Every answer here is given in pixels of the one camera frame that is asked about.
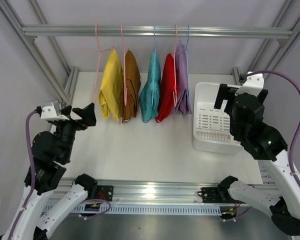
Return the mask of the pink hanger of yellow trousers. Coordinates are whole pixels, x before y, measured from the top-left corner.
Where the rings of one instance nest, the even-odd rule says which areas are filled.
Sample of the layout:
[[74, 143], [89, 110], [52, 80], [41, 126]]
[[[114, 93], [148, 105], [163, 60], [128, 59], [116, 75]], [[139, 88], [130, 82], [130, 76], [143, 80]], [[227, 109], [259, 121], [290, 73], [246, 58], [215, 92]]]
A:
[[95, 81], [94, 81], [94, 88], [92, 92], [92, 102], [95, 104], [97, 102], [98, 94], [97, 94], [97, 84], [98, 84], [98, 77], [99, 77], [99, 68], [100, 68], [100, 61], [101, 61], [101, 55], [104, 52], [112, 51], [115, 47], [111, 46], [107, 49], [102, 49], [100, 46], [100, 40], [98, 36], [98, 24], [95, 25], [94, 32], [95, 32], [95, 38], [97, 41], [97, 48], [98, 48], [98, 56], [97, 56], [97, 65], [96, 65], [96, 74], [95, 74]]

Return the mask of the yellow trousers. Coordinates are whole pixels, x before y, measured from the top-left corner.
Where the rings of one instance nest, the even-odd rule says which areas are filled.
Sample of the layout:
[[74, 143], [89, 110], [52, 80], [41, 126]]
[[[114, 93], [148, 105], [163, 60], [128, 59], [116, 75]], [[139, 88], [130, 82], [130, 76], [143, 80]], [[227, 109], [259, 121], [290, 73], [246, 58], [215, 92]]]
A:
[[105, 119], [112, 115], [116, 122], [120, 120], [123, 87], [123, 69], [119, 55], [114, 49], [108, 55], [98, 95], [101, 113]]

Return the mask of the pink hanger of brown trousers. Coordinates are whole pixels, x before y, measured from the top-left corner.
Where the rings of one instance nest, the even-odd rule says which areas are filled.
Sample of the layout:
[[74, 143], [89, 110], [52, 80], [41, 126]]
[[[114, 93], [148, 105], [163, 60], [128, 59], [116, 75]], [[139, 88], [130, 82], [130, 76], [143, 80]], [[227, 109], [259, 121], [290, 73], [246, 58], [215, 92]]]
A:
[[124, 31], [123, 31], [123, 25], [120, 25], [120, 33], [121, 33], [121, 41], [122, 41], [122, 49], [123, 49], [123, 101], [124, 106], [127, 105], [127, 83], [126, 83], [126, 45], [124, 40]]

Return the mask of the brown trousers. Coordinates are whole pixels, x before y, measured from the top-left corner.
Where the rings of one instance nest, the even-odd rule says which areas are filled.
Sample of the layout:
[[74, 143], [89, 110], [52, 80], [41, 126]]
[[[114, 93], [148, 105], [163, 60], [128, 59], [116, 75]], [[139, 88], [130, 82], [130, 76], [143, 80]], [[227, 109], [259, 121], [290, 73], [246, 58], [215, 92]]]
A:
[[141, 87], [141, 76], [134, 54], [128, 50], [125, 55], [125, 81], [127, 88], [126, 105], [122, 105], [122, 123], [128, 122], [138, 115], [139, 90]]

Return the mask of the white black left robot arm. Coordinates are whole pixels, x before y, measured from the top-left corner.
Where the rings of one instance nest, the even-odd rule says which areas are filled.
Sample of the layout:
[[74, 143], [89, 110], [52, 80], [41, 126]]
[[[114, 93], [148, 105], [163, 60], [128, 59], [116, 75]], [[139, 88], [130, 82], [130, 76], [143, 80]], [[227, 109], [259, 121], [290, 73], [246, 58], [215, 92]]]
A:
[[[54, 125], [55, 132], [43, 131], [30, 139], [30, 119], [34, 114]], [[64, 166], [70, 162], [76, 132], [96, 124], [92, 102], [84, 108], [60, 108], [58, 101], [47, 102], [27, 116], [25, 134], [30, 167], [17, 212], [0, 240], [48, 240], [77, 205], [97, 197], [98, 182], [81, 174], [70, 191], [51, 210], [42, 213], [66, 172]]]

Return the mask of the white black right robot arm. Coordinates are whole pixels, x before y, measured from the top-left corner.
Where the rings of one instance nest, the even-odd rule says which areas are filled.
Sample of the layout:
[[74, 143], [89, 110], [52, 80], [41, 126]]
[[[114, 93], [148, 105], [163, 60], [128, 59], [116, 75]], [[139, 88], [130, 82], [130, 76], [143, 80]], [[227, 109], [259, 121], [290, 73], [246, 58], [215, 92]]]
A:
[[230, 134], [253, 159], [261, 161], [274, 180], [280, 196], [254, 188], [234, 176], [218, 184], [218, 198], [223, 202], [237, 200], [269, 216], [274, 225], [289, 236], [300, 236], [300, 187], [292, 175], [288, 145], [280, 132], [263, 122], [263, 102], [268, 94], [237, 94], [238, 88], [220, 84], [215, 109], [229, 115]]

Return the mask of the lilac trousers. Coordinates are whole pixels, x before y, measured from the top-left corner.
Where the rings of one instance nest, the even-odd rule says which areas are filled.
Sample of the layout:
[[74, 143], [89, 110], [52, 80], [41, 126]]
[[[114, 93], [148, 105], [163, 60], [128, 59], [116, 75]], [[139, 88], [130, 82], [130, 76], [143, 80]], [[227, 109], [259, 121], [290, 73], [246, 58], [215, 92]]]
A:
[[175, 110], [180, 114], [189, 115], [192, 113], [192, 110], [188, 82], [187, 54], [185, 45], [182, 43], [179, 43], [176, 48], [175, 65], [178, 90]]

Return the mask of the red trousers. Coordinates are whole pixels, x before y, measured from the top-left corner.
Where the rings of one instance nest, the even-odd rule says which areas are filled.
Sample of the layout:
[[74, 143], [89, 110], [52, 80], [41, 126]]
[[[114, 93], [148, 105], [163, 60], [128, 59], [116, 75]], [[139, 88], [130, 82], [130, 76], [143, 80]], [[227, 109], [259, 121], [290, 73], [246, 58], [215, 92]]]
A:
[[169, 53], [166, 56], [162, 79], [160, 83], [160, 95], [158, 104], [158, 115], [155, 118], [157, 123], [167, 118], [175, 108], [175, 60], [173, 55]]

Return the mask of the white plastic basket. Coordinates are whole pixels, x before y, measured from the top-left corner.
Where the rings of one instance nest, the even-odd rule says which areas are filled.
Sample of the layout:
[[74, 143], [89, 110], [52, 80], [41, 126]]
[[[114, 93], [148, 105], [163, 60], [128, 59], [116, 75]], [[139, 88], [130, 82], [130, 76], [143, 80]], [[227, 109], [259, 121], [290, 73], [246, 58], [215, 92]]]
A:
[[193, 147], [199, 151], [236, 155], [244, 148], [230, 134], [230, 117], [225, 113], [227, 101], [215, 109], [218, 83], [199, 82], [195, 86], [193, 107]]

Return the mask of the aluminium left frame post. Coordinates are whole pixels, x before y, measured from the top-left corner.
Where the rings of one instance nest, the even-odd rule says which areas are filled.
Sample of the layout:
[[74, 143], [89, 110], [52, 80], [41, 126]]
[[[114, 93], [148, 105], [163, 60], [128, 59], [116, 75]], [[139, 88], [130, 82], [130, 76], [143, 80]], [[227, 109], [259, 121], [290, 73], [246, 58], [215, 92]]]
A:
[[64, 106], [72, 105], [77, 87], [78, 76], [80, 73], [79, 68], [77, 66], [71, 67], [67, 63], [67, 60], [59, 44], [57, 43], [57, 40], [53, 36], [48, 36], [47, 41], [52, 48], [52, 51], [55, 54], [59, 64], [66, 73], [66, 81], [65, 84], [62, 85], [35, 42], [35, 39], [38, 36], [26, 35], [26, 32], [23, 31], [23, 28], [26, 25], [23, 23], [9, 0], [0, 0], [0, 12], [8, 21], [17, 37], [21, 40], [22, 44], [25, 46], [34, 62], [37, 64], [38, 68], [50, 83], [53, 90], [56, 92], [58, 99]]

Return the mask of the aluminium frame post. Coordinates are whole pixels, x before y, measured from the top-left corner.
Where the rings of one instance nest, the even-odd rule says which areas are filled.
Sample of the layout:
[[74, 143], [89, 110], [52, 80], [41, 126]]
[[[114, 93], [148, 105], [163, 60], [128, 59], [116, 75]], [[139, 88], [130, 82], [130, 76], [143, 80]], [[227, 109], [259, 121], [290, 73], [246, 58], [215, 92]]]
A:
[[64, 106], [72, 105], [77, 87], [78, 76], [80, 73], [79, 68], [77, 66], [71, 67], [67, 63], [67, 60], [59, 44], [57, 43], [57, 40], [53, 36], [48, 36], [47, 41], [52, 48], [52, 51], [55, 54], [59, 64], [66, 73], [66, 81], [65, 84], [62, 85], [35, 42], [35, 39], [38, 36], [26, 35], [26, 32], [23, 31], [23, 28], [26, 25], [23, 23], [9, 0], [0, 0], [0, 12], [8, 21], [17, 37], [21, 40], [22, 44], [25, 46], [34, 62], [37, 64], [38, 68], [50, 83], [53, 90], [56, 92], [58, 99]]
[[288, 39], [265, 39], [258, 48], [248, 71], [277, 70], [300, 40], [300, 0], [285, 0], [271, 24], [292, 31]]

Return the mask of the aluminium hanging rail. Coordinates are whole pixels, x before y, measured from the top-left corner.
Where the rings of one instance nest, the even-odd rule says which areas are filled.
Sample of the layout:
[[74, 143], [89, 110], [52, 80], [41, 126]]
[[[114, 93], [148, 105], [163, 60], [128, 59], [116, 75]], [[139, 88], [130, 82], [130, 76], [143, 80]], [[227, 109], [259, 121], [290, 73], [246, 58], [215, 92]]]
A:
[[25, 25], [23, 33], [37, 37], [196, 37], [196, 38], [244, 38], [283, 39], [293, 34], [281, 27], [198, 27], [198, 26], [120, 26], [120, 25]]

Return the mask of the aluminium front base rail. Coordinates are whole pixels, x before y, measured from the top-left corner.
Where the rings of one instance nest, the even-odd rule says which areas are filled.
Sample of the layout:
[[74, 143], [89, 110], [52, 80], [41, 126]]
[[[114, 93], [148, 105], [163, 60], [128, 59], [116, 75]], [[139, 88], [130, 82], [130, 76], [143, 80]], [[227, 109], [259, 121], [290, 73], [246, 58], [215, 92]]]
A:
[[179, 183], [128, 180], [99, 180], [98, 185], [113, 186], [113, 204], [128, 205], [195, 205], [202, 198], [197, 192], [216, 183]]

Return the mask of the aluminium right frame post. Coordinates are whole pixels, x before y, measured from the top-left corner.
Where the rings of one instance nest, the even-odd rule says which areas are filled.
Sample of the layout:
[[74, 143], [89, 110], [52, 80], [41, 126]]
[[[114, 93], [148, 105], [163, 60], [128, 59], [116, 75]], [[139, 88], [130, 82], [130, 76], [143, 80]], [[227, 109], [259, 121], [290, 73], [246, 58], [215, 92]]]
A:
[[292, 31], [288, 39], [265, 39], [258, 48], [248, 71], [277, 70], [300, 40], [300, 0], [285, 0], [271, 24]]

